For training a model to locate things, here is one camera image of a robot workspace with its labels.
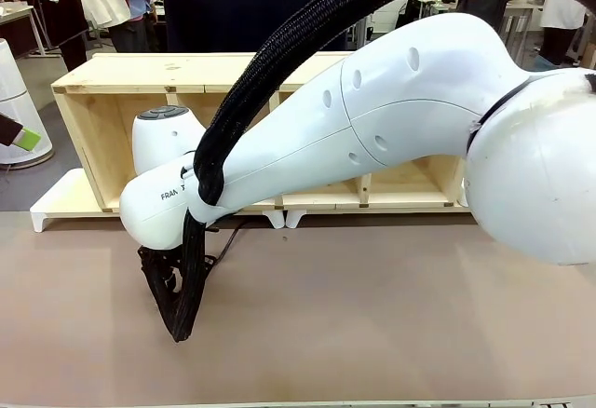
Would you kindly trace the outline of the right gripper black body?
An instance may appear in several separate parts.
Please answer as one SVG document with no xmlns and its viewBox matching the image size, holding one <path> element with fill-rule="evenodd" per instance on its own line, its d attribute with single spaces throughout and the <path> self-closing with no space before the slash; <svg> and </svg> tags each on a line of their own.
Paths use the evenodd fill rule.
<svg viewBox="0 0 596 408">
<path fill-rule="evenodd" d="M 180 273 L 182 252 L 181 245 L 172 250 L 164 251 L 152 250 L 144 246 L 138 249 L 142 267 L 148 265 L 154 269 L 164 280 L 169 291 L 175 291 L 177 289 L 177 277 Z"/>
</svg>

